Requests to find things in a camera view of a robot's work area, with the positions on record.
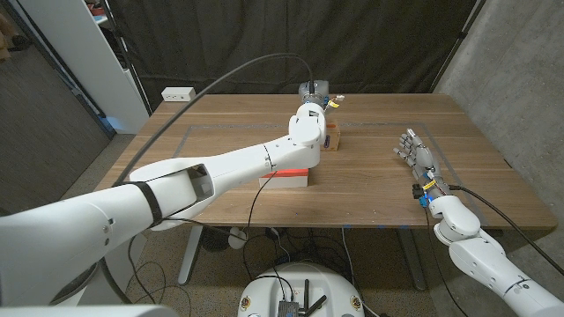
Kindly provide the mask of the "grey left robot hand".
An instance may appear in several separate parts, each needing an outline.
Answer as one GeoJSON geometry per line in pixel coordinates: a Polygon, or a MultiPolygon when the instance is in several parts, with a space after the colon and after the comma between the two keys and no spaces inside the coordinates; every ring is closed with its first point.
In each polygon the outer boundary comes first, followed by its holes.
{"type": "Polygon", "coordinates": [[[326,108],[329,102],[329,82],[326,80],[315,80],[314,82],[301,83],[299,95],[303,103],[316,103],[326,108]]]}

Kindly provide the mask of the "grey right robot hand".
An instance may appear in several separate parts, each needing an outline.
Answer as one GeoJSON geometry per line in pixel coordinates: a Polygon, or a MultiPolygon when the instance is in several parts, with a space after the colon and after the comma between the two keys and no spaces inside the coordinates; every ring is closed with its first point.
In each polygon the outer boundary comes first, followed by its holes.
{"type": "Polygon", "coordinates": [[[399,147],[393,151],[412,169],[415,180],[430,197],[435,199],[451,194],[442,177],[438,159],[413,129],[407,129],[401,135],[399,147]]]}

